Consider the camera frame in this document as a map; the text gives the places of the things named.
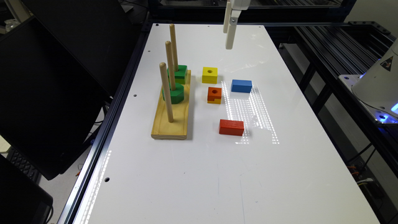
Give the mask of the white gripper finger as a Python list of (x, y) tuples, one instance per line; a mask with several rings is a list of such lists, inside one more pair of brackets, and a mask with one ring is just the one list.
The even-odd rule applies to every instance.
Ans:
[(225, 47), (227, 50), (231, 50), (233, 48), (234, 37), (235, 37), (236, 28), (237, 28), (237, 24), (238, 24), (238, 18), (240, 16), (240, 13), (241, 13), (241, 11), (239, 11), (239, 10), (231, 11), (231, 17), (230, 17), (229, 25), (228, 25), (228, 32), (226, 33)]
[(231, 11), (232, 11), (231, 2), (227, 1), (226, 2), (226, 10), (225, 10), (225, 14), (224, 14), (224, 22), (223, 22), (223, 33), (224, 34), (226, 34), (228, 32), (228, 25), (229, 25), (229, 20), (231, 17)]

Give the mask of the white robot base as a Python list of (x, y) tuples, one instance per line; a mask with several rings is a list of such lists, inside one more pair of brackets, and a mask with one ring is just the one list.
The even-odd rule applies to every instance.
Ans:
[(376, 124), (397, 124), (397, 42), (364, 74), (339, 79)]

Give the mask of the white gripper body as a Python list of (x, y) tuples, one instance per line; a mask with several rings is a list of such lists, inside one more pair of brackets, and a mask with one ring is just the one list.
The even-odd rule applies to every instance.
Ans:
[(232, 10), (247, 10), (251, 0), (230, 0)]

